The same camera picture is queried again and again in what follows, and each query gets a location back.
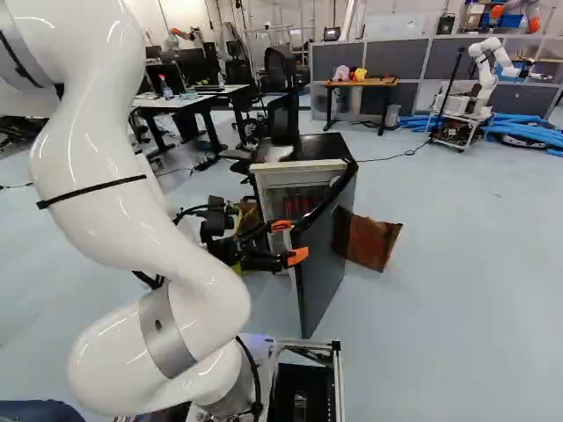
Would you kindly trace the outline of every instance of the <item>computer monitor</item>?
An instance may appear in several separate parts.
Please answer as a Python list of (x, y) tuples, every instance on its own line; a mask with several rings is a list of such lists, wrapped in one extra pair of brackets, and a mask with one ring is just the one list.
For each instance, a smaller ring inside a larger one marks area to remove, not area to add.
[(340, 38), (340, 27), (335, 28), (325, 28), (325, 33), (323, 34), (323, 41), (338, 41)]
[(147, 59), (159, 59), (162, 53), (160, 46), (150, 46), (145, 48)]
[(201, 48), (186, 50), (169, 50), (162, 53), (163, 63), (176, 62), (184, 80), (190, 85), (196, 85), (207, 80), (209, 84), (217, 84), (217, 75), (212, 70)]
[(148, 64), (146, 66), (146, 70), (147, 75), (158, 94), (162, 93), (159, 75), (165, 76), (166, 83), (170, 86), (174, 95), (179, 95), (184, 91), (184, 84), (182, 83), (182, 78), (179, 75), (176, 63)]
[(190, 62), (193, 64), (205, 63), (205, 54), (201, 48), (188, 48), (186, 50), (168, 50), (160, 55), (162, 63)]

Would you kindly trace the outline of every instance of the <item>plastic bottle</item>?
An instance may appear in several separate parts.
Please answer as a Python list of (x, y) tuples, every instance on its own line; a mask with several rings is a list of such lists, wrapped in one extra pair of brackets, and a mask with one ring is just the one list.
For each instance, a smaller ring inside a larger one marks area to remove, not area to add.
[(166, 83), (166, 76), (158, 75), (158, 77), (160, 77), (162, 96), (166, 99), (166, 101), (168, 101), (169, 99), (173, 99), (174, 92), (172, 92), (172, 88), (168, 86), (168, 84)]
[(221, 72), (219, 72), (217, 75), (217, 82), (219, 83), (219, 87), (221, 88), (225, 87), (225, 80), (223, 79), (223, 75), (221, 74)]

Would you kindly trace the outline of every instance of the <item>black cable tie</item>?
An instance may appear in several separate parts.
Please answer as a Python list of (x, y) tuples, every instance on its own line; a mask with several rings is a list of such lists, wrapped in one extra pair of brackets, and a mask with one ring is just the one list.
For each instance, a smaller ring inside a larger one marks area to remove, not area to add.
[(39, 202), (37, 202), (37, 208), (38, 209), (45, 209), (45, 208), (48, 208), (51, 205), (55, 204), (56, 202), (61, 202), (62, 200), (69, 200), (71, 198), (75, 198), (77, 196), (84, 195), (86, 193), (101, 191), (102, 189), (107, 189), (108, 187), (124, 185), (126, 183), (136, 182), (137, 180), (144, 180), (146, 178), (147, 177), (144, 174), (142, 174), (142, 175), (139, 175), (139, 176), (133, 176), (132, 178), (120, 178), (118, 180), (112, 180), (111, 182), (105, 182), (105, 183), (101, 183), (99, 185), (85, 187), (84, 189), (78, 189), (77, 191), (64, 193), (62, 195), (55, 196), (51, 200), (40, 200)]

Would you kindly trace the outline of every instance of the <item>black cable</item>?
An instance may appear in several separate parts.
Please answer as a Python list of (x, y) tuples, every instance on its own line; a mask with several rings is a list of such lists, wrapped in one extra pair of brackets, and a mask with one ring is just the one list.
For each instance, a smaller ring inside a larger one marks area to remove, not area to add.
[(0, 191), (2, 190), (10, 190), (10, 189), (21, 189), (23, 187), (29, 187), (29, 186), (33, 186), (33, 182), (28, 182), (25, 183), (23, 185), (14, 185), (14, 186), (5, 186), (5, 185), (0, 185)]
[(248, 363), (250, 363), (250, 369), (252, 370), (252, 378), (254, 378), (254, 403), (252, 403), (251, 405), (250, 413), (254, 415), (254, 422), (258, 422), (260, 419), (260, 414), (264, 409), (264, 404), (262, 404), (262, 390), (260, 387), (260, 374), (258, 373), (258, 366), (256, 365), (256, 362), (254, 361), (250, 350), (248, 350), (248, 347), (246, 347), (245, 342), (239, 336), (236, 336), (235, 339), (243, 348), (246, 358), (248, 359)]
[(382, 158), (371, 158), (369, 160), (356, 160), (357, 163), (371, 163), (374, 161), (389, 161), (395, 158), (399, 158), (400, 156), (413, 156), (415, 155), (419, 149), (422, 149), (423, 147), (425, 147), (426, 145), (428, 145), (430, 143), (430, 140), (427, 140), (426, 142), (424, 142), (422, 145), (418, 146), (415, 149), (407, 149), (404, 152), (401, 152), (400, 154), (397, 154), (396, 156), (385, 156)]
[(190, 170), (190, 176), (192, 176), (195, 172), (195, 170), (191, 167), (181, 167), (179, 169), (167, 171), (166, 173), (158, 173), (158, 174), (155, 173), (155, 176), (157, 178), (160, 178), (161, 176), (166, 176), (167, 174), (175, 173), (176, 171), (182, 171), (182, 170)]

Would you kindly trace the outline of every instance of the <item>black electronic device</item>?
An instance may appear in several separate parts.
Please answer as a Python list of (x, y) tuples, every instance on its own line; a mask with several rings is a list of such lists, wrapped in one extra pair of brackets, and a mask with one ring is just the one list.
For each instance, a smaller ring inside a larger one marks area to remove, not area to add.
[(224, 88), (219, 85), (194, 85), (192, 86), (197, 92), (223, 92)]
[(218, 83), (217, 74), (210, 69), (201, 48), (166, 51), (162, 53), (160, 60), (176, 63), (188, 85), (196, 85), (202, 81)]
[(240, 57), (242, 52), (243, 49), (242, 46), (240, 45), (240, 41), (238, 40), (227, 41), (227, 53), (229, 53), (231, 57), (237, 59), (238, 57)]
[(205, 63), (205, 54), (201, 48), (188, 48), (185, 50), (168, 50), (160, 55), (162, 63), (191, 62), (194, 64)]
[(147, 59), (159, 59), (162, 54), (162, 47), (160, 46), (150, 46), (146, 47)]
[(453, 13), (446, 13), (441, 15), (438, 19), (437, 35), (449, 35), (453, 32), (454, 23), (456, 22), (456, 15)]
[(179, 95), (184, 91), (184, 84), (182, 83), (176, 63), (149, 64), (145, 69), (157, 93), (160, 94), (162, 90), (159, 75), (165, 76), (166, 84), (170, 86), (174, 95)]
[(338, 41), (340, 38), (340, 27), (336, 26), (334, 28), (325, 28), (325, 33), (323, 34), (323, 41)]
[(195, 116), (191, 113), (175, 113), (172, 115), (172, 120), (178, 129), (179, 135), (182, 138), (181, 143), (187, 143), (197, 138), (200, 134), (200, 129), (197, 127)]
[(141, 81), (141, 86), (139, 86), (139, 91), (137, 94), (143, 94), (144, 92), (153, 92), (153, 86), (149, 82), (147, 75), (143, 75), (143, 80)]
[(205, 51), (205, 60), (208, 64), (209, 75), (215, 77), (221, 71), (215, 42), (206, 42), (203, 44), (203, 50)]

